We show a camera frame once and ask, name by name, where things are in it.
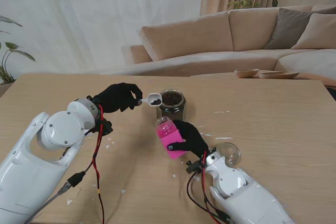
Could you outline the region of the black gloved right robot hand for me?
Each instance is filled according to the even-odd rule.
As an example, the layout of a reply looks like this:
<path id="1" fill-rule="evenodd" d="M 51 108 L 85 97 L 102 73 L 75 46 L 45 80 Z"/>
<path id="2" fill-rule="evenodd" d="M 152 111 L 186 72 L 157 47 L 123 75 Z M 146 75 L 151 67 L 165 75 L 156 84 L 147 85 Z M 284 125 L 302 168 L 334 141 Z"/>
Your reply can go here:
<path id="1" fill-rule="evenodd" d="M 167 146 L 169 151 L 189 151 L 195 154 L 198 158 L 202 158 L 205 152 L 208 152 L 208 145 L 203 140 L 198 129 L 181 120 L 173 120 L 176 128 L 184 140 L 184 142 L 175 142 Z"/>

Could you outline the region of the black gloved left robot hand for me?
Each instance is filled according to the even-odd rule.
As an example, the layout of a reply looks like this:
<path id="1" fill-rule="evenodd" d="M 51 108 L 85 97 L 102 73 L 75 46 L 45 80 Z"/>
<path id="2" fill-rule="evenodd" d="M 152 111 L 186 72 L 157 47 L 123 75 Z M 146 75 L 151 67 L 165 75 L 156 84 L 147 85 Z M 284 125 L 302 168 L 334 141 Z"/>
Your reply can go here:
<path id="1" fill-rule="evenodd" d="M 126 109 L 133 110 L 138 101 L 143 99 L 143 93 L 136 84 L 117 83 L 108 86 L 104 91 L 95 95 L 92 102 L 101 105 L 105 113 L 121 112 Z"/>

